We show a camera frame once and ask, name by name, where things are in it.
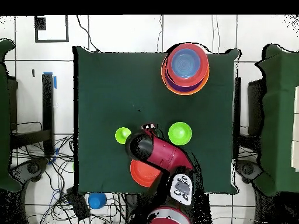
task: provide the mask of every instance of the white tile floor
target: white tile floor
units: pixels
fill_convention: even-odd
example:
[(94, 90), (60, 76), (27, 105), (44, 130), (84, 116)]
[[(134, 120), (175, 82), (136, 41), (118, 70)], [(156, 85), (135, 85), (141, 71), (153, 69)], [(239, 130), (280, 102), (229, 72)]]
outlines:
[[(45, 17), (47, 30), (39, 31), (39, 39), (64, 39), (65, 17)], [(290, 16), (282, 15), (164, 15), (162, 19), (160, 15), (79, 16), (81, 25), (91, 35), (93, 44), (104, 52), (153, 53), (166, 51), (177, 43), (187, 41), (200, 43), (214, 53), (218, 50), (219, 53), (224, 53), (231, 48), (241, 49), (239, 76), (242, 78), (242, 133), (246, 133), (248, 126), (247, 85), (250, 81), (262, 77), (254, 65), (254, 62), (261, 59), (262, 48), (269, 43), (278, 43), (291, 51), (299, 49), (298, 27), (288, 24), (291, 19)], [(57, 88), (54, 89), (56, 140), (74, 132), (72, 46), (83, 46), (95, 51), (87, 33), (80, 28), (76, 16), (68, 16), (68, 34), (67, 43), (35, 43), (33, 16), (0, 16), (0, 38), (9, 38), (16, 43), (16, 49), (10, 51), (5, 60), (9, 74), (16, 76), (19, 81), (18, 122), (42, 121), (41, 74), (52, 72), (57, 77)], [(39, 128), (38, 124), (20, 125), (19, 132)], [(30, 146), (29, 149), (36, 150), (36, 147)], [(71, 155), (67, 144), (60, 152)], [(14, 158), (13, 165), (22, 161), (23, 158)], [(57, 160), (57, 165), (61, 164), (62, 161)], [(67, 164), (65, 170), (72, 172), (72, 163)], [(47, 173), (51, 177), (52, 186), (57, 188), (57, 174), (51, 165), (48, 166)], [(72, 173), (64, 171), (62, 175), (65, 178), (65, 187), (72, 186)], [(26, 194), (28, 216), (44, 214), (48, 210), (53, 196), (49, 182), (48, 176), (43, 174), (38, 183), (29, 184)], [(253, 189), (251, 185), (244, 184), (238, 175), (235, 177), (235, 184), (239, 188), (237, 195), (210, 194), (213, 224), (252, 224), (255, 211)], [(93, 213), (102, 215), (107, 214), (108, 210), (109, 206), (106, 206), (101, 210), (93, 210)], [(29, 221), (31, 224), (38, 224), (40, 219), (41, 216), (32, 216)], [(119, 214), (113, 221), (118, 223)], [(103, 221), (99, 218), (91, 222), (101, 223)]]

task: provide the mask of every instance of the blue object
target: blue object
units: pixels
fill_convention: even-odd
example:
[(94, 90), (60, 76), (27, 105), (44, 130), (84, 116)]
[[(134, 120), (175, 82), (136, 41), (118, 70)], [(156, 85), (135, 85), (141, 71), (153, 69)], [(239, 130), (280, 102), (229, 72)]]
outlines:
[(54, 88), (57, 88), (57, 79), (56, 79), (56, 76), (53, 77), (53, 85), (54, 85)]
[(199, 70), (200, 58), (191, 49), (181, 49), (171, 60), (172, 71), (181, 78), (190, 78)]
[(105, 193), (90, 193), (88, 204), (92, 209), (101, 209), (107, 202)]
[(55, 161), (56, 161), (56, 159), (57, 159), (57, 157), (56, 157), (56, 156), (53, 156), (53, 157), (52, 157), (52, 161), (53, 161), (53, 162), (55, 162)]

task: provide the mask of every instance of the blue cup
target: blue cup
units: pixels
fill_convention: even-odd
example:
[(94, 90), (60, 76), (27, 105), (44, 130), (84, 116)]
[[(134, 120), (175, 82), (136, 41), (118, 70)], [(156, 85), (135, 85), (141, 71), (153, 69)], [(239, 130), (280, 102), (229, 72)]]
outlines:
[(107, 202), (105, 193), (90, 193), (88, 204), (92, 209), (101, 209)]

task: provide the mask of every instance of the green table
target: green table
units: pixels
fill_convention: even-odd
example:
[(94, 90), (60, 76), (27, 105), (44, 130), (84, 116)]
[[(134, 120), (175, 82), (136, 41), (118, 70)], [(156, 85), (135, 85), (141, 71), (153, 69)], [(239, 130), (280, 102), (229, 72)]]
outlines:
[(94, 53), (77, 47), (79, 73), (79, 191), (141, 193), (115, 131), (147, 122), (166, 138), (177, 121), (192, 139), (183, 146), (202, 169), (205, 192), (235, 194), (231, 185), (234, 60), (238, 50), (209, 54), (210, 77), (191, 96), (172, 93), (161, 79), (165, 53)]

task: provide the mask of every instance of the lime green cup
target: lime green cup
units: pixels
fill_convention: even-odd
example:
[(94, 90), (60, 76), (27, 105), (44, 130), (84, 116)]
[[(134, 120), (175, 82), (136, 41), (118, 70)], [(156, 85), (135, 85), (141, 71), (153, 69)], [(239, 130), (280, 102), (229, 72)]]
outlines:
[(115, 139), (120, 144), (125, 144), (128, 136), (130, 136), (131, 131), (126, 127), (120, 127), (115, 132)]
[(168, 130), (168, 137), (175, 145), (184, 145), (188, 143), (192, 137), (192, 130), (184, 122), (176, 122)]

